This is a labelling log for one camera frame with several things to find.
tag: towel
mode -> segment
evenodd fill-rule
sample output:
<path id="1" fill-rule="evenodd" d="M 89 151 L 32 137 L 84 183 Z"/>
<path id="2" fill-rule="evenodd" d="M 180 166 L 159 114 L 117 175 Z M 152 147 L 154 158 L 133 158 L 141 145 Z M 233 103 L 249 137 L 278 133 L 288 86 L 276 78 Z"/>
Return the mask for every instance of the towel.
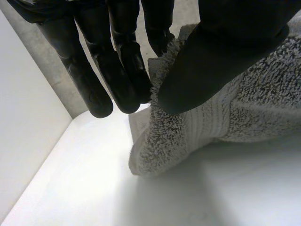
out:
<path id="1" fill-rule="evenodd" d="M 165 113 L 158 90 L 195 26 L 182 27 L 164 56 L 148 60 L 151 105 L 129 115 L 134 175 L 156 176 L 211 142 L 259 142 L 301 130 L 301 17 L 289 22 L 290 34 L 275 52 L 206 103 L 179 115 Z"/>

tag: white wall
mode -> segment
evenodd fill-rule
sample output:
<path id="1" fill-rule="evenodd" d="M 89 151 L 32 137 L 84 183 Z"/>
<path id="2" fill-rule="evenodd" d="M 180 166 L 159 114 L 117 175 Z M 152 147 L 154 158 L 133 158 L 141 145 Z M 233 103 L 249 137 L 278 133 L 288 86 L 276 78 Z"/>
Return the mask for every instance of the white wall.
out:
<path id="1" fill-rule="evenodd" d="M 0 223 L 70 122 L 0 11 Z"/>

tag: black fingertip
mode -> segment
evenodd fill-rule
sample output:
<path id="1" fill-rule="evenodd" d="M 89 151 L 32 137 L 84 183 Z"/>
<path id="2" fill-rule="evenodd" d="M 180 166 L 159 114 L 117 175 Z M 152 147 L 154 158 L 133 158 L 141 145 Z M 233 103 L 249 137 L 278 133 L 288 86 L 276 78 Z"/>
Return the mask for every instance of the black fingertip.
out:
<path id="1" fill-rule="evenodd" d="M 90 108 L 90 112 L 98 119 L 108 117 L 113 112 L 113 103 L 110 100 L 102 106 Z"/>
<path id="2" fill-rule="evenodd" d="M 125 72 L 117 52 L 112 51 L 97 57 L 97 66 L 102 77 L 123 113 L 134 113 L 140 106 L 140 99 Z"/>

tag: concrete wall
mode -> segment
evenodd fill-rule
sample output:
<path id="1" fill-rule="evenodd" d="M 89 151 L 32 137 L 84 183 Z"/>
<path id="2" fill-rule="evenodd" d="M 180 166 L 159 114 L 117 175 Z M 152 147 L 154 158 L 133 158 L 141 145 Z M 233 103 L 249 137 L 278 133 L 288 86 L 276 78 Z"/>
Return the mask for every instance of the concrete wall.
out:
<path id="1" fill-rule="evenodd" d="M 47 43 L 46 39 L 39 32 L 34 24 L 29 24 L 24 21 L 15 10 L 8 4 L 6 0 L 0 0 L 0 9 L 5 17 L 8 19 L 19 38 L 26 46 L 28 52 L 45 75 L 47 81 L 56 92 L 70 115 L 75 118 L 79 114 L 87 110 L 83 100 L 78 91 L 75 89 L 68 73 L 63 64 L 58 58 L 56 52 Z M 174 8 L 174 22 L 171 31 L 178 34 L 180 28 L 186 24 L 193 24 L 199 22 L 198 14 L 198 0 L 175 0 Z M 141 52 L 144 61 L 150 57 L 155 57 L 150 48 L 144 27 L 144 15 L 141 7 L 138 17 L 138 29 L 136 32 L 137 40 L 141 45 Z M 100 74 L 90 57 L 83 36 L 80 34 L 80 40 L 83 43 L 84 50 L 94 68 L 97 76 Z"/>
<path id="2" fill-rule="evenodd" d="M 71 122 L 0 12 L 0 223 Z"/>

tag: robotic hand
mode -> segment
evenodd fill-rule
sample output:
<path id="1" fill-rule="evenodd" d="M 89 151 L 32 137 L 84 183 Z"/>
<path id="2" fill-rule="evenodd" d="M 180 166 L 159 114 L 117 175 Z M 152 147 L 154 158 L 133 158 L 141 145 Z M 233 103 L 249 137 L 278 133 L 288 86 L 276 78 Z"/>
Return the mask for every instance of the robotic hand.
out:
<path id="1" fill-rule="evenodd" d="M 149 101 L 151 82 L 135 36 L 139 0 L 8 2 L 25 20 L 37 24 L 57 51 L 92 115 L 110 115 L 113 104 L 88 62 L 75 21 L 119 109 L 133 113 L 141 103 Z M 149 43 L 160 56 L 174 38 L 169 32 L 174 0 L 142 0 L 142 4 Z M 117 51 L 111 43 L 110 25 Z"/>
<path id="2" fill-rule="evenodd" d="M 201 22 L 158 93 L 170 114 L 191 110 L 266 57 L 287 37 L 301 0 L 199 0 Z"/>
<path id="3" fill-rule="evenodd" d="M 120 110 L 132 113 L 148 102 L 151 83 L 135 37 L 139 0 L 8 1 L 27 21 L 38 23 L 95 117 L 108 116 L 112 102 L 88 63 L 74 19 Z M 174 37 L 169 32 L 174 0 L 142 0 L 142 5 L 149 43 L 160 56 Z M 170 114 L 203 104 L 275 50 L 301 0 L 199 0 L 198 5 L 201 22 L 158 94 L 159 105 Z"/>

